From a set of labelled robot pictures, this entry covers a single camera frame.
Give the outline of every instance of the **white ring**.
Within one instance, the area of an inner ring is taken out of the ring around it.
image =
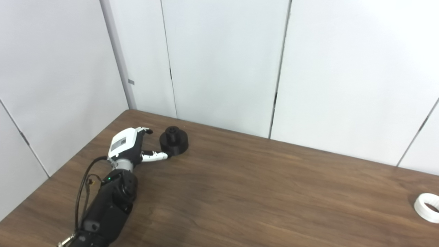
[[[439,223],[439,213],[427,207],[426,204],[432,205],[439,210],[439,196],[430,193],[423,193],[418,196],[414,203],[414,209],[419,216],[432,223]]]

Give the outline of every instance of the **cable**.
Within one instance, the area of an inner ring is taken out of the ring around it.
[[[87,170],[84,173],[84,176],[82,178],[81,184],[79,185],[78,196],[76,197],[76,204],[75,204],[75,232],[78,232],[78,230],[79,230],[79,226],[78,226],[79,225],[79,222],[78,222],[79,200],[81,199],[81,192],[82,192],[82,189],[84,187],[84,183],[87,180],[87,175],[90,172],[90,169],[92,168],[92,166],[96,162],[98,162],[100,160],[107,160],[107,159],[108,159],[107,156],[101,156],[101,157],[98,157],[98,158],[94,159],[90,163],[90,165],[87,167]]]
[[[85,197],[85,203],[84,203],[84,208],[83,208],[83,213],[81,214],[81,222],[84,219],[85,216],[85,211],[87,210],[87,205],[88,205],[88,199],[90,197],[90,177],[94,176],[98,179],[98,181],[102,181],[101,178],[96,175],[96,174],[89,174],[87,176],[86,182],[85,182],[85,191],[86,191],[86,197]]]

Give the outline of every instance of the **robotic hand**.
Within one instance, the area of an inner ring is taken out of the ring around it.
[[[172,134],[170,136],[168,133],[169,129],[173,131],[175,128],[184,137],[183,141],[185,143],[182,145],[179,135]],[[128,128],[113,137],[107,157],[109,163],[113,166],[113,170],[101,181],[101,187],[96,197],[85,214],[82,215],[82,220],[79,221],[79,226],[77,226],[73,235],[59,243],[58,247],[65,247],[68,244],[69,247],[108,247],[118,238],[136,199],[137,178],[132,173],[134,167],[142,162],[165,160],[171,157],[172,151],[142,151],[143,136],[145,134],[152,134],[152,130],[144,127]],[[162,136],[170,141],[170,143],[166,143],[168,147],[172,148],[172,142],[174,148],[175,146],[180,147],[180,152],[174,153],[174,155],[186,151],[188,143],[184,131],[179,130],[177,127],[169,127]],[[86,175],[95,162],[105,158],[103,156],[101,159],[96,159],[90,165]]]

